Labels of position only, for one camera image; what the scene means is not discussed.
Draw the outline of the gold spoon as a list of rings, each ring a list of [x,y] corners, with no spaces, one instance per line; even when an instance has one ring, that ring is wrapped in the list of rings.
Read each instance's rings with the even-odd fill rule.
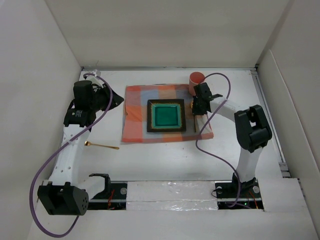
[[[194,105],[194,101],[190,103],[190,108],[193,115],[194,132],[196,133],[197,132],[197,116],[194,114],[193,105]]]

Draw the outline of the orange grey checkered cloth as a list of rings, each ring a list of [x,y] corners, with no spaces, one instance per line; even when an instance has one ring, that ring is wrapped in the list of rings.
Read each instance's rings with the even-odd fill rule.
[[[193,115],[188,84],[125,88],[123,143],[184,142],[213,138],[207,115]]]

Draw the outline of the coral plastic cup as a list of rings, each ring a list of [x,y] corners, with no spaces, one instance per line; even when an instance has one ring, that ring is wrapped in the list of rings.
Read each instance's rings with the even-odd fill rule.
[[[196,71],[196,72],[192,72],[189,75],[188,90],[192,96],[196,95],[194,87],[201,84],[204,80],[205,80],[205,75],[201,72]]]

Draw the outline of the green square ceramic plate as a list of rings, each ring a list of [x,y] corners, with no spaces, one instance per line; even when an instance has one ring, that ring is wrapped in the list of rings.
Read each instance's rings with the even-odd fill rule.
[[[146,130],[148,133],[182,133],[187,130],[183,99],[149,99]]]

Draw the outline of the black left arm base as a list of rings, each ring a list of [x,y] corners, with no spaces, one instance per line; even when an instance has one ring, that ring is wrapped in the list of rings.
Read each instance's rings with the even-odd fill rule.
[[[95,195],[88,204],[88,210],[118,211],[127,208],[128,183],[115,181],[111,182],[111,189]]]

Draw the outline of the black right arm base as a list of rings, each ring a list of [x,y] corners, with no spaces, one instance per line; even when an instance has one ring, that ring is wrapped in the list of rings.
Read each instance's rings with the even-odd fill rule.
[[[238,183],[235,174],[231,180],[214,182],[211,196],[217,200],[219,210],[263,210],[263,200],[258,180],[253,178],[249,182]]]

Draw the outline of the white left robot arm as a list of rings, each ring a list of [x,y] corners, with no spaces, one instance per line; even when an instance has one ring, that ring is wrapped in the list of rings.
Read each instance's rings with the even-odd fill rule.
[[[80,182],[79,167],[85,143],[92,127],[99,121],[97,112],[106,113],[124,99],[106,83],[90,80],[76,82],[73,94],[74,99],[63,121],[63,149],[55,158],[48,183],[37,190],[37,196],[49,215],[82,216],[96,195],[104,199],[113,192],[108,174],[92,173]]]

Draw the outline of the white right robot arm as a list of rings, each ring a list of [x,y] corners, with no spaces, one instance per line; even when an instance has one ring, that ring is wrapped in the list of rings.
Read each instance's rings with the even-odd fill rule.
[[[231,184],[231,191],[237,197],[249,192],[256,178],[256,167],[260,154],[272,138],[272,131],[262,106],[240,106],[221,94],[213,95],[206,83],[194,87],[192,113],[205,115],[208,112],[221,115],[235,124],[236,138],[241,147],[238,165]]]

